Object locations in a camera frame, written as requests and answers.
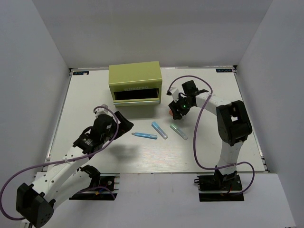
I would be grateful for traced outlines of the blue capped highlighter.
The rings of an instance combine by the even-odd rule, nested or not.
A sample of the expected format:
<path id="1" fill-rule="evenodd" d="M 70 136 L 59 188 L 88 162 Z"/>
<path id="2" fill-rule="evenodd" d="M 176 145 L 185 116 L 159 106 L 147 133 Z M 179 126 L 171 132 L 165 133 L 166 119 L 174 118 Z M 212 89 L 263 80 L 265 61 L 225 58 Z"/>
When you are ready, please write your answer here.
<path id="1" fill-rule="evenodd" d="M 168 136 L 167 134 L 164 132 L 164 130 L 156 123 L 156 122 L 152 122 L 152 127 L 156 130 L 156 132 L 163 138 L 163 139 L 167 139 Z"/>

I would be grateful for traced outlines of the drawer of chest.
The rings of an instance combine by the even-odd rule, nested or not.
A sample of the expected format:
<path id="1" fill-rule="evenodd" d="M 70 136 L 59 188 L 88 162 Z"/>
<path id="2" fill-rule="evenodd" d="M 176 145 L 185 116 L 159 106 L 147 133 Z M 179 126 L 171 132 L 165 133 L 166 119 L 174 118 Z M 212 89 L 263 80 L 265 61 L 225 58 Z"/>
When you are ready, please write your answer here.
<path id="1" fill-rule="evenodd" d="M 116 107 L 158 105 L 160 102 L 158 88 L 115 92 L 113 98 L 113 103 Z"/>

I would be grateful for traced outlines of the green metal drawer chest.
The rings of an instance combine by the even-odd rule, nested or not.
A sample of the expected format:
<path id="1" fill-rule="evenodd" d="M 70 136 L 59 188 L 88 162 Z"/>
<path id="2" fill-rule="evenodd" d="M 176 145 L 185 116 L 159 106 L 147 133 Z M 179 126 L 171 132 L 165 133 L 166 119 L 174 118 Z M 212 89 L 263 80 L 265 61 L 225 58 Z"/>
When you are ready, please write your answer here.
<path id="1" fill-rule="evenodd" d="M 162 97 L 162 73 L 158 61 L 109 66 L 109 89 L 115 92 L 158 88 Z"/>

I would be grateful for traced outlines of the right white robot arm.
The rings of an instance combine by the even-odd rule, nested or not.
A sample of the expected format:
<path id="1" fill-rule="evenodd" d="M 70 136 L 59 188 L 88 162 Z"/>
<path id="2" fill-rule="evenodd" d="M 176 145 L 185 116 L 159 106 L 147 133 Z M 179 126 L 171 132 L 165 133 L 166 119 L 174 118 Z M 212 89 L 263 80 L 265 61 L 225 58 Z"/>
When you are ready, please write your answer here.
<path id="1" fill-rule="evenodd" d="M 252 133 L 252 125 L 244 102 L 240 100 L 231 102 L 213 95 L 212 90 L 199 90 L 193 80 L 183 83 L 182 88 L 182 93 L 171 86 L 167 90 L 167 95 L 173 98 L 169 104 L 173 119 L 182 119 L 193 107 L 200 108 L 193 134 L 194 158 L 202 169 L 219 172 L 214 182 L 219 189 L 224 190 L 231 185 L 232 178 L 237 174 L 236 166 L 240 149 Z M 216 116 L 218 134 L 222 140 L 219 161 L 214 168 L 203 167 L 197 157 L 197 131 L 204 110 Z"/>

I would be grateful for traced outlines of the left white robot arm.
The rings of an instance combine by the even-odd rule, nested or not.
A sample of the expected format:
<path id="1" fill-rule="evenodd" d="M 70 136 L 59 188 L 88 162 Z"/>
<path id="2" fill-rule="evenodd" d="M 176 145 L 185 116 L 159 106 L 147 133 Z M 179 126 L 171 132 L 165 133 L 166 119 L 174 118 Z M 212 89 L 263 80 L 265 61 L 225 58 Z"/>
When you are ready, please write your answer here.
<path id="1" fill-rule="evenodd" d="M 133 126 L 119 111 L 114 116 L 98 112 L 93 126 L 83 130 L 65 154 L 62 164 L 54 165 L 30 185 L 23 183 L 18 187 L 17 212 L 34 227 L 41 228 L 64 201 L 82 190 L 98 188 L 101 173 L 89 165 L 91 155 L 102 149 L 106 142 L 130 131 Z"/>

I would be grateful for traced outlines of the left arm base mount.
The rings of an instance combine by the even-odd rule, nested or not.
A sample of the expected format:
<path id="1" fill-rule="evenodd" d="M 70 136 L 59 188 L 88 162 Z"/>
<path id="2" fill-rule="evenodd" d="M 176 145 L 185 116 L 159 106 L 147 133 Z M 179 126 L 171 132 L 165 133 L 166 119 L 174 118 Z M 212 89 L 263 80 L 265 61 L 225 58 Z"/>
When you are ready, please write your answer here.
<path id="1" fill-rule="evenodd" d="M 69 200 L 114 201 L 117 197 L 120 174 L 101 174 L 99 182 L 94 182 L 85 190 L 74 194 Z"/>

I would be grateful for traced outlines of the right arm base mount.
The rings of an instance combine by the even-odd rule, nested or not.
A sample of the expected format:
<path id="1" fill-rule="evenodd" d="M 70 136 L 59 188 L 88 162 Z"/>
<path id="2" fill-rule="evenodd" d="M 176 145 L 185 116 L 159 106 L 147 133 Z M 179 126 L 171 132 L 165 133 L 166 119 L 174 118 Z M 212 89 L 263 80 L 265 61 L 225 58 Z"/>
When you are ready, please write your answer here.
<path id="1" fill-rule="evenodd" d="M 193 182 L 198 186 L 200 202 L 244 201 L 237 171 L 222 175 L 219 170 L 215 170 L 213 175 L 197 176 Z"/>

